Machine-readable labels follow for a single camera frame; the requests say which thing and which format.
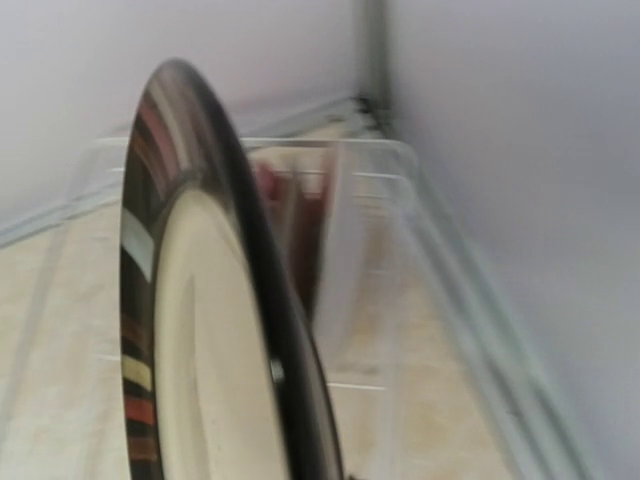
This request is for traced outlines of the black rimmed plate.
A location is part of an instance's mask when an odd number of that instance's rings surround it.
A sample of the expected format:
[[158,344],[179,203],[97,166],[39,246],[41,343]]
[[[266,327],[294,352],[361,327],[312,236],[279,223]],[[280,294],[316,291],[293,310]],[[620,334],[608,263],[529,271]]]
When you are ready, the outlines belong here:
[[340,479],[324,372],[255,175],[188,62],[153,72],[124,165],[120,363],[134,479]]

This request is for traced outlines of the pink dotted plate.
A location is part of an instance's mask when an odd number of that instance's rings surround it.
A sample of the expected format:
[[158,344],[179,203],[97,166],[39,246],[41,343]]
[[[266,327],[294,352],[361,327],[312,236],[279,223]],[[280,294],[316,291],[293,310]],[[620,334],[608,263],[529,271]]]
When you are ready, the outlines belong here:
[[285,267],[306,318],[313,318],[320,272],[323,227],[332,172],[318,175],[318,189],[307,191],[300,171],[278,173],[265,162],[254,165],[257,185],[282,251]]

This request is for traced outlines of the right aluminium frame post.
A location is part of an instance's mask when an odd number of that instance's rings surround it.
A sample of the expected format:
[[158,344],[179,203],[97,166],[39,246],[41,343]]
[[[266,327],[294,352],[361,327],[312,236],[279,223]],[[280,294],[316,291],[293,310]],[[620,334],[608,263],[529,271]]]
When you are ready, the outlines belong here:
[[354,5],[357,99],[361,110],[385,134],[391,129],[389,2],[361,0]]

